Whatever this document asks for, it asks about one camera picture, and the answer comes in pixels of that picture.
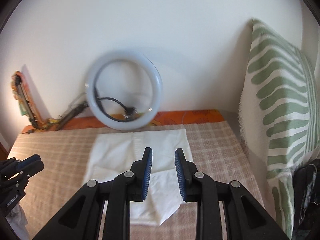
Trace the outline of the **white gloved left hand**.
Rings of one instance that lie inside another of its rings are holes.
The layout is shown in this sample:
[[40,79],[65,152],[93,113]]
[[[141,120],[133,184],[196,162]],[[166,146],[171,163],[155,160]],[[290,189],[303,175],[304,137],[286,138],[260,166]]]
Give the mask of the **white gloved left hand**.
[[9,212],[9,214],[5,218],[11,226],[14,225],[22,227],[28,224],[26,215],[19,203]]

